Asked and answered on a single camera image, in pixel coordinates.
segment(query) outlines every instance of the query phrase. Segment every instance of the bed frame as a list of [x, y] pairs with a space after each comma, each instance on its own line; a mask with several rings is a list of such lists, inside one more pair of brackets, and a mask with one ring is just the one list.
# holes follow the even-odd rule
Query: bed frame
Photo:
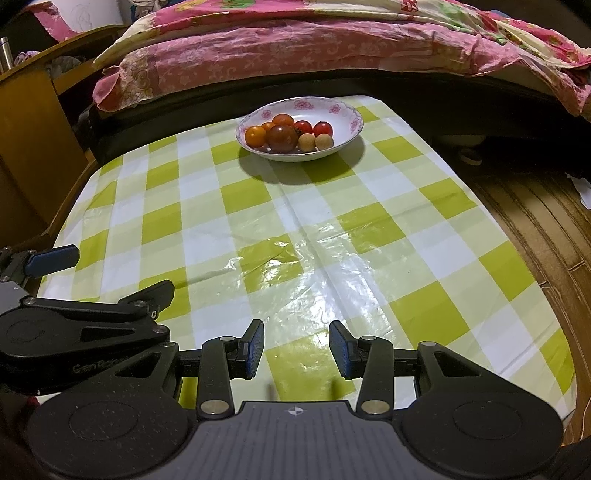
[[[570, 115], [550, 95], [490, 77], [444, 73], [339, 70], [284, 74], [216, 83], [167, 95], [105, 115], [95, 106], [79, 120], [77, 133], [99, 165], [134, 148], [188, 129], [246, 115], [267, 103], [303, 95], [369, 95], [385, 102], [419, 135], [487, 135], [568, 139], [586, 144], [591, 124]], [[585, 165], [569, 166], [580, 174]]]

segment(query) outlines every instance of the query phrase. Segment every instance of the wooden cabinet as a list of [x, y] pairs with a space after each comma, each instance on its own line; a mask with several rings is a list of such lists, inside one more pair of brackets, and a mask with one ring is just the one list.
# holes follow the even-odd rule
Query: wooden cabinet
[[[71, 110], [68, 92], [96, 76], [92, 59], [120, 31], [104, 27], [81, 34], [0, 76], [0, 246], [51, 247], [96, 171], [92, 152], [83, 151], [72, 131], [63, 98]], [[87, 62], [49, 77], [45, 65], [52, 59], [81, 54]], [[82, 111], [91, 101], [89, 95], [78, 98], [76, 107]]]

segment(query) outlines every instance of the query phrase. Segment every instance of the checkered tablecloth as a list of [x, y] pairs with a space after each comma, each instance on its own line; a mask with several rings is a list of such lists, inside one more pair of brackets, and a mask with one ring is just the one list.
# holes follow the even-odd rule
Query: checkered tablecloth
[[[237, 119], [123, 155], [88, 182], [56, 245], [76, 268], [40, 295], [116, 302], [164, 278], [160, 321], [182, 349], [265, 322], [265, 353], [241, 400], [355, 402], [332, 320], [398, 348], [434, 340], [553, 405], [575, 407], [569, 347], [534, 278], [451, 168], [382, 102], [343, 98], [365, 120], [341, 152], [307, 163], [242, 150]], [[186, 381], [181, 402], [194, 399]], [[397, 407], [414, 398], [397, 379]]]

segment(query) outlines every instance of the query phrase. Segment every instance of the table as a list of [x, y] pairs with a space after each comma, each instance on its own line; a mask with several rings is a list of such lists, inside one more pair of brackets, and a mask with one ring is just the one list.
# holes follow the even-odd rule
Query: table
[[[237, 119], [165, 138], [94, 174], [56, 245], [75, 268], [40, 295], [116, 302], [168, 278], [159, 321], [181, 349], [265, 322], [256, 378], [242, 400], [355, 403], [327, 327], [397, 348], [434, 340], [548, 401], [566, 419], [576, 383], [569, 347], [542, 291], [476, 196], [400, 117], [366, 96], [341, 98], [365, 127], [308, 163], [242, 150]], [[195, 379], [181, 403], [194, 405]], [[414, 399], [396, 381], [396, 406]]]

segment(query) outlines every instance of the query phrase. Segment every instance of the metal screw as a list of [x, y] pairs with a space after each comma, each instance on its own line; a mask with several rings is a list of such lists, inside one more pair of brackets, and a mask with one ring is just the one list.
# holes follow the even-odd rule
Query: metal screw
[[390, 409], [390, 405], [382, 400], [367, 400], [361, 405], [361, 410], [370, 415], [380, 415], [386, 413]]
[[152, 327], [152, 331], [154, 333], [166, 333], [168, 332], [168, 328], [166, 328], [164, 325], [154, 325]]
[[228, 411], [230, 405], [223, 400], [207, 400], [201, 404], [201, 410], [209, 415], [220, 415]]

